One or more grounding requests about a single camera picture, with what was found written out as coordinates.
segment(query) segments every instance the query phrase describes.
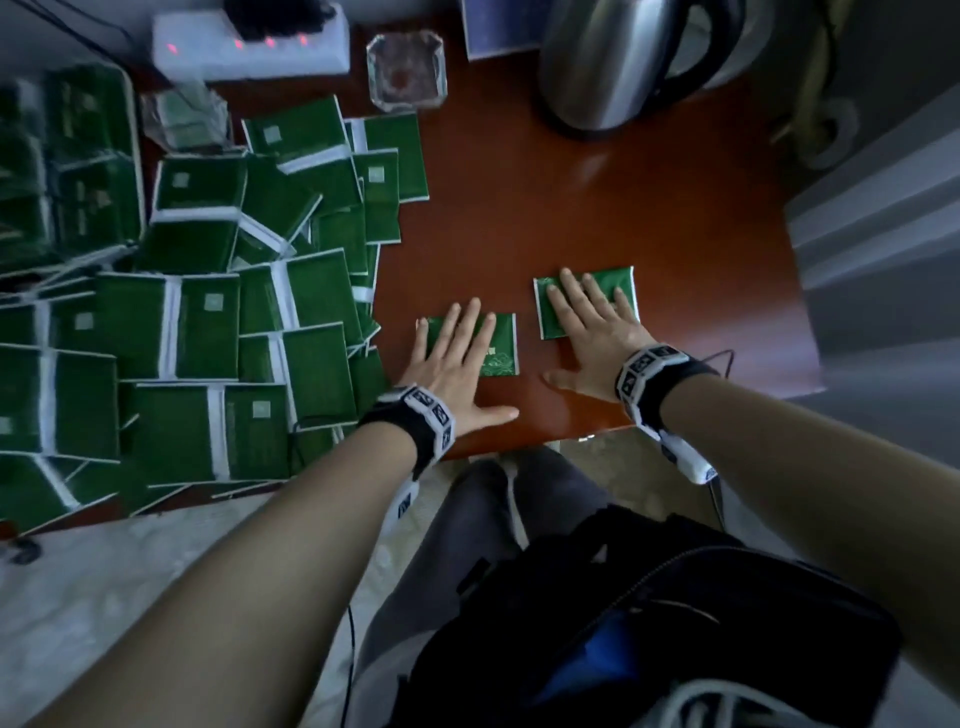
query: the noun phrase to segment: leg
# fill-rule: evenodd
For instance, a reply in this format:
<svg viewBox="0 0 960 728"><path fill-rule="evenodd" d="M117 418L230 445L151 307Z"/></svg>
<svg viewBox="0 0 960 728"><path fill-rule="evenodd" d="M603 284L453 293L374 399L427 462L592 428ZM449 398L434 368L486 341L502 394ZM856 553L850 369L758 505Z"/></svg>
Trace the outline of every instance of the leg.
<svg viewBox="0 0 960 728"><path fill-rule="evenodd" d="M531 541L547 534L568 534L613 504L607 491L550 448L518 450L510 453L510 459L516 463L516 510Z"/></svg>
<svg viewBox="0 0 960 728"><path fill-rule="evenodd" d="M373 617L358 670L391 647L439 629L460 614L457 585L481 558L494 564L519 553L507 475L493 460L473 463L450 486L413 561Z"/></svg>

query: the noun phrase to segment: stainless steel kettle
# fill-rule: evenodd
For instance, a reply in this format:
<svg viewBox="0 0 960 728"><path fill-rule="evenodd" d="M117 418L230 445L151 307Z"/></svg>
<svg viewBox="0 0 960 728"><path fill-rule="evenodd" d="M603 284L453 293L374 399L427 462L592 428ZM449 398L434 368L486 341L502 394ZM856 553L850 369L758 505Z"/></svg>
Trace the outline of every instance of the stainless steel kettle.
<svg viewBox="0 0 960 728"><path fill-rule="evenodd" d="M687 14L710 19L704 56L665 78ZM573 135L604 133L703 86L743 31L745 0L556 0L540 49L540 98Z"/></svg>

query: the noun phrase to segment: green packet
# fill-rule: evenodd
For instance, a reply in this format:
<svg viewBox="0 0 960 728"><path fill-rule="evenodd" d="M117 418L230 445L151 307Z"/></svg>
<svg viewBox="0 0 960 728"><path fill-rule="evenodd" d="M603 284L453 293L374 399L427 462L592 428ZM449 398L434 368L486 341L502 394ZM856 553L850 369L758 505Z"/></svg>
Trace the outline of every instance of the green packet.
<svg viewBox="0 0 960 728"><path fill-rule="evenodd" d="M630 306L633 308L637 318L639 318L639 314L636 310L634 266L630 266L629 268L610 268L606 271L599 271L597 273L591 272L590 274L597 281L597 284L600 286L600 290L603 291L603 294L607 297L608 301L613 300L613 289L621 288L623 292L627 294L627 299L630 301ZM560 283L560 279L556 277L534 279L534 296L536 297L537 301L537 319L540 322L540 339L543 341L548 339L566 338L564 327L560 325L560 321L557 319L557 312L553 309L553 304L546 295L547 286L549 286L551 283L558 286L561 290L564 289Z"/></svg>
<svg viewBox="0 0 960 728"><path fill-rule="evenodd" d="M444 317L437 316L428 319L426 347L428 352L433 351L434 345L440 336L440 329L444 325ZM483 318L477 321L474 335L483 326ZM516 376L520 373L519 353L516 349L516 314L496 314L496 329L493 331L487 357L484 359L480 376Z"/></svg>

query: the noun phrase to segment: white power strip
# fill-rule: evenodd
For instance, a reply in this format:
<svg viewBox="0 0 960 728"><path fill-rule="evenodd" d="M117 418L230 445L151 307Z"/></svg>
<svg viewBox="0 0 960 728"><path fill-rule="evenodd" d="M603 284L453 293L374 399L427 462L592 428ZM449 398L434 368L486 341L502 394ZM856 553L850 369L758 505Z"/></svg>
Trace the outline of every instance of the white power strip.
<svg viewBox="0 0 960 728"><path fill-rule="evenodd" d="M242 40L223 11L165 12L154 18L154 65L174 82L341 75L350 71L344 10L320 33Z"/></svg>

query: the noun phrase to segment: black bag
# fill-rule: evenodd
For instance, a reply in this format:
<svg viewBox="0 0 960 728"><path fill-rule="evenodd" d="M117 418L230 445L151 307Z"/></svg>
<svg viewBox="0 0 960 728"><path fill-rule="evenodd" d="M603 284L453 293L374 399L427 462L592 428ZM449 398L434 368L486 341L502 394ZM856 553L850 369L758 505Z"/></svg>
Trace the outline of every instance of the black bag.
<svg viewBox="0 0 960 728"><path fill-rule="evenodd" d="M866 728L900 653L893 618L825 571L678 516L611 506L568 537L475 568L460 616L401 680L395 728L629 726L677 683L715 678L841 728ZM529 707L612 610L629 615L639 687Z"/></svg>

